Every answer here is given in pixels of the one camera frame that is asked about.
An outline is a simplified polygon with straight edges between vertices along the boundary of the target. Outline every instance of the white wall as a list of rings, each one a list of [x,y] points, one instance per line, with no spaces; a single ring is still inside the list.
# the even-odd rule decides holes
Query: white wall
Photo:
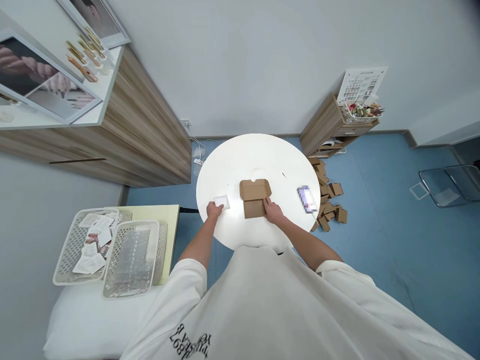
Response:
[[[118,205],[122,186],[0,153],[2,359],[43,359],[52,284],[74,215]]]
[[[110,5],[196,136],[300,133],[350,67],[389,66],[378,130],[408,129],[480,81],[479,28],[466,0]]]
[[[469,138],[479,130],[480,114],[475,110],[478,104],[480,89],[438,103],[411,126],[410,132],[418,145],[453,144]]]

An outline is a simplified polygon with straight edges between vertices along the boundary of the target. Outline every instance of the yellow table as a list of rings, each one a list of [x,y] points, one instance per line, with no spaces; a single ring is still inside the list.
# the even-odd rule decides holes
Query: yellow table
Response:
[[[172,270],[175,238],[179,222],[180,205],[115,206],[118,210],[132,213],[132,220],[162,220],[167,223],[165,259],[160,280],[154,285],[162,285],[169,279]]]

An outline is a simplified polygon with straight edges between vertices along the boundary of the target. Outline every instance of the round white table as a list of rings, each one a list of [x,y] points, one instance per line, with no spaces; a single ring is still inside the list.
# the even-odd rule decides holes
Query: round white table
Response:
[[[242,180],[267,179],[271,200],[280,205],[283,214],[306,231],[315,223],[306,213],[297,189],[310,187],[313,199],[320,206],[320,185],[308,159],[295,146],[276,136],[247,134],[220,144],[203,164],[196,184],[196,203],[201,219],[207,219],[207,205],[214,198],[227,195],[230,209],[218,218],[214,236],[226,247],[269,246],[277,253],[292,243],[265,217],[245,219],[240,197]]]

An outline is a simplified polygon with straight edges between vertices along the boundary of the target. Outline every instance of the nail art poster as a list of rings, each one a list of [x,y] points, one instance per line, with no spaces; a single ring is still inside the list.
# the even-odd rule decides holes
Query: nail art poster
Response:
[[[0,34],[0,90],[65,124],[102,101],[19,35],[8,35]]]

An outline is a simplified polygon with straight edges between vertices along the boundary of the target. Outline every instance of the blue floor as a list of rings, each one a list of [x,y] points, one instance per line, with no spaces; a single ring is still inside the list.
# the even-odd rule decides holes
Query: blue floor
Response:
[[[301,148],[298,138],[285,140]],[[213,141],[205,145],[210,151],[217,146]],[[342,185],[344,195],[332,203],[348,210],[348,224],[331,221],[330,232],[317,229],[315,236],[480,358],[480,204],[439,208],[429,196],[416,200],[409,191],[420,181],[420,170],[455,165],[450,150],[410,150],[401,135],[368,135],[325,163],[327,176]],[[191,184],[133,188],[127,204],[197,208],[198,166],[193,165]],[[202,224],[199,214],[180,214],[174,263]],[[222,275],[232,254],[214,240],[208,287]]]

